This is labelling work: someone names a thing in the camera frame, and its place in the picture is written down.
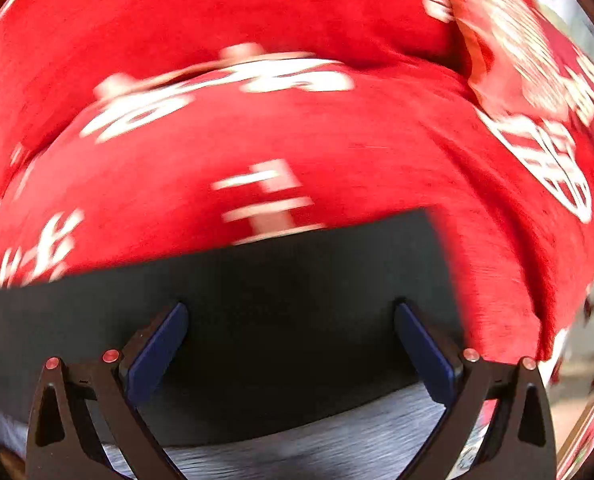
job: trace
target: red fabric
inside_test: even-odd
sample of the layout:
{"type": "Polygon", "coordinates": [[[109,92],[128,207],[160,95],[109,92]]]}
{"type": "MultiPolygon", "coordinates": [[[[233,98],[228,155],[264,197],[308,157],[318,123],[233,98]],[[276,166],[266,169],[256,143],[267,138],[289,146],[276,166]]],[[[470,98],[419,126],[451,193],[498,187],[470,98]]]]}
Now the red fabric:
{"type": "Polygon", "coordinates": [[[594,65],[552,23],[541,18],[541,26],[550,41],[555,60],[564,77],[571,121],[585,132],[594,146],[594,65]]]}
{"type": "Polygon", "coordinates": [[[427,207],[469,344],[504,362],[547,358],[594,276],[589,140],[571,132],[592,195],[581,222],[491,133],[448,70],[311,62],[248,65],[241,81],[225,70],[176,96],[84,110],[0,203],[0,286],[237,243],[255,224],[233,212],[255,204],[302,200],[289,211],[296,228],[427,207]],[[289,187],[215,184],[277,159],[289,187]]]}
{"type": "Polygon", "coordinates": [[[113,73],[146,78],[245,42],[358,67],[448,63],[451,20],[437,0],[11,0],[0,12],[0,191],[113,73]]]}
{"type": "Polygon", "coordinates": [[[464,72],[488,115],[565,121],[564,88],[533,0],[450,0],[464,38],[464,72]]]}

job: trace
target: blue strip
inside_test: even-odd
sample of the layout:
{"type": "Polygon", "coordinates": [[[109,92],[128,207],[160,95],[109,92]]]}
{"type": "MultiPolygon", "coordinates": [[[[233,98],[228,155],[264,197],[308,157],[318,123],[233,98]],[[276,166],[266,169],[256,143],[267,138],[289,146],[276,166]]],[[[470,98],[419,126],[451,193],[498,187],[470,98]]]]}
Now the blue strip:
{"type": "Polygon", "coordinates": [[[146,402],[159,385],[186,336],[188,322],[188,309],[178,303],[128,370],[126,397],[133,406],[146,402]]]}
{"type": "Polygon", "coordinates": [[[457,394],[455,370],[405,303],[395,309],[395,331],[431,399],[451,405],[457,394]]]}

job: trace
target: gray surface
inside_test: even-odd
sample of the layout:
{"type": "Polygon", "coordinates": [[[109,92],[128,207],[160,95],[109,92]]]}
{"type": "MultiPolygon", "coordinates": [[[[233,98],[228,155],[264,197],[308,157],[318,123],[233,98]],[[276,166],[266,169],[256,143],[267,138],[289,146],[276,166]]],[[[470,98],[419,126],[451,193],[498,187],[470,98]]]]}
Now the gray surface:
{"type": "MultiPolygon", "coordinates": [[[[213,479],[395,479],[443,413],[421,385],[355,410],[261,438],[167,449],[188,476],[213,479]]],[[[0,441],[24,456],[26,427],[0,413],[0,441]]],[[[120,451],[106,446],[117,471],[134,478],[120,451]]]]}

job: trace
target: red-tipped pin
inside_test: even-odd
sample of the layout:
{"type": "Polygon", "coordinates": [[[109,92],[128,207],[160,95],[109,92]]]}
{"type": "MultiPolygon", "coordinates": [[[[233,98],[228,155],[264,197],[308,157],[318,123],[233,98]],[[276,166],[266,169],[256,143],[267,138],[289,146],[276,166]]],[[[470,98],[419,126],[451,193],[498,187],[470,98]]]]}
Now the red-tipped pin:
{"type": "Polygon", "coordinates": [[[466,358],[466,361],[470,361],[471,363],[476,363],[481,357],[479,352],[477,352],[474,348],[466,348],[463,351],[463,356],[466,358]]]}
{"type": "Polygon", "coordinates": [[[526,370],[535,370],[537,367],[537,363],[532,357],[524,357],[522,359],[522,365],[524,368],[526,368],[526,370]]]}
{"type": "Polygon", "coordinates": [[[104,363],[114,363],[119,359],[119,351],[117,350],[106,350],[102,355],[102,361],[104,363]]]}
{"type": "Polygon", "coordinates": [[[59,366],[59,357],[51,357],[46,361],[46,370],[55,370],[59,366]]]}

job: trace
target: black device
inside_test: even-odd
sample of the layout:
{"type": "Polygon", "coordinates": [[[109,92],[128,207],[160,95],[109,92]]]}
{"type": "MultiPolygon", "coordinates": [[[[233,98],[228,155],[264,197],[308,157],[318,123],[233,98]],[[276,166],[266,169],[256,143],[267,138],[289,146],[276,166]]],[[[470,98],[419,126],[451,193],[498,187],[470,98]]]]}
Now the black device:
{"type": "MultiPolygon", "coordinates": [[[[485,400],[497,399],[490,428],[463,480],[554,480],[555,439],[546,392],[531,358],[488,362],[424,321],[413,302],[394,304],[395,331],[433,400],[446,412],[400,480],[443,480],[485,400]]],[[[161,380],[190,322],[182,303],[166,309],[119,351],[68,365],[50,358],[42,369],[26,448],[29,480],[118,480],[91,421],[96,400],[138,480],[180,480],[136,407],[161,380]]]]}

